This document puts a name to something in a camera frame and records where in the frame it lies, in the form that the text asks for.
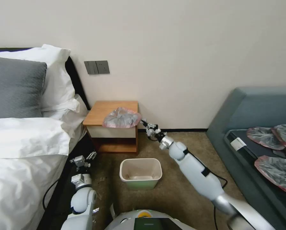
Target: nightstand shelf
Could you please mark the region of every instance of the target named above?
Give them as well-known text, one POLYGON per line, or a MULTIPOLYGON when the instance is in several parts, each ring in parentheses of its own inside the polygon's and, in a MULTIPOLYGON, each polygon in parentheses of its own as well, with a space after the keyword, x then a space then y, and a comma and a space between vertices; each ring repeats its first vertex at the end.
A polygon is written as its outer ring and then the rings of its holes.
POLYGON ((85 118, 86 127, 96 151, 99 153, 135 153, 138 152, 138 127, 105 128, 104 118, 118 107, 138 111, 137 101, 97 101, 85 118))

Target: brown carpet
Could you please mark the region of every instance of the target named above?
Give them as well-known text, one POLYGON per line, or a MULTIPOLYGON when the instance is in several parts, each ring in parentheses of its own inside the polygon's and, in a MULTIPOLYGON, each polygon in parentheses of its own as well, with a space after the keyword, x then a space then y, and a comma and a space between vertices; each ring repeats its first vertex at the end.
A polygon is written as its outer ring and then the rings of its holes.
MULTIPOLYGON (((202 162, 216 174, 226 178, 226 193, 244 199, 235 185, 218 154, 209 142, 205 133, 169 133, 176 141, 182 141, 202 162)), ((152 209, 165 212, 197 230, 215 229, 213 222, 213 205, 200 196, 179 170, 178 165, 161 151, 158 142, 146 138, 139 133, 139 154, 102 154, 93 164, 93 188, 98 193, 96 207, 100 211, 96 215, 96 230, 104 230, 109 224, 109 207, 114 202, 117 212, 133 209, 152 209), (120 180, 120 163, 126 158, 157 158, 162 166, 163 176, 153 190, 130 191, 120 180)), ((216 213, 219 230, 227 230, 226 216, 216 213)))

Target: gray switch panel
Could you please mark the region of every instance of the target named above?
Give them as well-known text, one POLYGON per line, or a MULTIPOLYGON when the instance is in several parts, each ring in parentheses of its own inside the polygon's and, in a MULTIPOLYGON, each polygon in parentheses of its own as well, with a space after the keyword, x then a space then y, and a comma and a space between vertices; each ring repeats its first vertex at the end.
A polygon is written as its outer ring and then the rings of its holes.
POLYGON ((96 61, 97 70, 99 74, 109 74, 108 61, 96 61))
POLYGON ((98 74, 96 61, 85 61, 88 74, 98 74))

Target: white duvet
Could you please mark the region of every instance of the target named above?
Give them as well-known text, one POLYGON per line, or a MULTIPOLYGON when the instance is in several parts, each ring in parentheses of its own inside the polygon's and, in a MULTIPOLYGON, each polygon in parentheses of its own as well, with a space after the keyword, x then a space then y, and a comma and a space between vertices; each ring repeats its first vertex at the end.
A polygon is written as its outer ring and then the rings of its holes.
POLYGON ((0 230, 34 228, 34 215, 59 177, 72 134, 52 118, 0 119, 0 230))

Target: white trash can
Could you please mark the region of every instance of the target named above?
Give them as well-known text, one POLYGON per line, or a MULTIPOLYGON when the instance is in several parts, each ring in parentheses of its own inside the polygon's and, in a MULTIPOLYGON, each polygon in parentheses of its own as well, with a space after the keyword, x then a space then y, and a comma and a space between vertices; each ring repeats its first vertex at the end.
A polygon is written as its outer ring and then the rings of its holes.
POLYGON ((120 178, 131 190, 153 189, 161 177, 161 164, 155 158, 126 159, 120 165, 120 178))

